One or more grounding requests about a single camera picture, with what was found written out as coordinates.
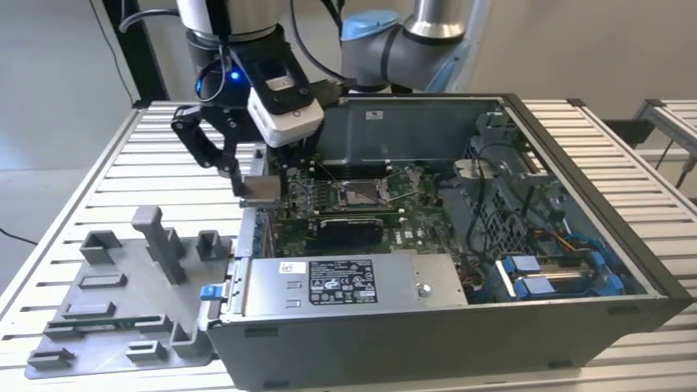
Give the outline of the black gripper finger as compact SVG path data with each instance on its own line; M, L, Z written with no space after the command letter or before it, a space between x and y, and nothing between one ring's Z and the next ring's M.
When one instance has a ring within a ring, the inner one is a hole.
M229 109L217 106L181 105L176 108L169 124L196 163L202 168L214 167L220 176L229 179L233 195L241 197L245 193L245 185L236 157L238 121L230 114ZM200 126L202 121L222 135L221 149L202 131Z
M289 200L290 169L301 173L309 172L310 161L317 155L318 137L309 136L297 142L292 142L277 148L270 148L270 156L274 159L276 172L280 177L281 196Z

